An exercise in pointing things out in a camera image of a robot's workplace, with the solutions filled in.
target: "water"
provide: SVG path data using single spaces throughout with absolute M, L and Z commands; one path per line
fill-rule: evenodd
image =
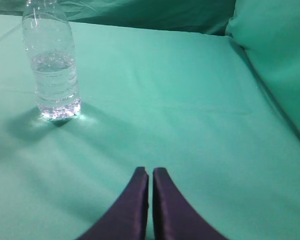
M 64 119 L 80 111 L 76 63 L 69 53 L 53 50 L 35 55 L 31 68 L 36 80 L 37 105 L 45 117 Z

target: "plastic bottle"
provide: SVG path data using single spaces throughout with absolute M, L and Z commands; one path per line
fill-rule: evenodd
M 81 109 L 75 45 L 71 27 L 57 0 L 27 0 L 22 18 L 23 42 L 36 80 L 37 105 L 59 120 Z

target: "teal sheet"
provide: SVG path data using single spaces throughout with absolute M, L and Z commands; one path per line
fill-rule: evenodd
M 70 21 L 224 35 L 236 0 L 60 0 Z M 0 0 L 0 14 L 21 16 L 24 0 Z
M 75 239 L 137 166 L 230 240 L 300 240 L 300 141 L 231 37 L 71 23 L 82 113 L 56 123 L 20 22 L 0 15 L 0 240 Z
M 227 32 L 300 132 L 300 0 L 237 0 Z

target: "purple object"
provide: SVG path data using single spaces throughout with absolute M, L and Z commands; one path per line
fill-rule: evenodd
M 149 176 L 137 167 L 118 199 L 77 240 L 144 240 L 148 219 Z
M 168 171 L 153 171 L 153 226 L 155 240 L 227 240 L 187 202 Z

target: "pillow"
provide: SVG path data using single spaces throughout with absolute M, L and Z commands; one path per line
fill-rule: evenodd
M 0 0 L 0 14 L 22 15 L 26 0 Z M 60 0 L 70 21 L 225 35 L 236 0 Z
M 300 0 L 237 0 L 227 34 L 300 133 Z

